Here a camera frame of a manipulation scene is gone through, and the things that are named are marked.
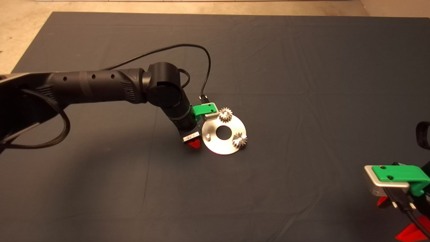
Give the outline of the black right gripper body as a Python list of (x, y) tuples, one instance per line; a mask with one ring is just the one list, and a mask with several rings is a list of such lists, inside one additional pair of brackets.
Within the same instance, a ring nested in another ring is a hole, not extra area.
[(425, 217), (430, 219), (430, 194), (425, 192), (422, 196), (412, 196), (416, 209)]

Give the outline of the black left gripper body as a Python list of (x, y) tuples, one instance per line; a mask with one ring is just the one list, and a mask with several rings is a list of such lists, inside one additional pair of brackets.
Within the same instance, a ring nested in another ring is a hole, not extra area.
[(180, 139), (187, 143), (200, 136), (200, 127), (194, 116), (186, 116), (175, 120), (175, 127), (178, 129)]

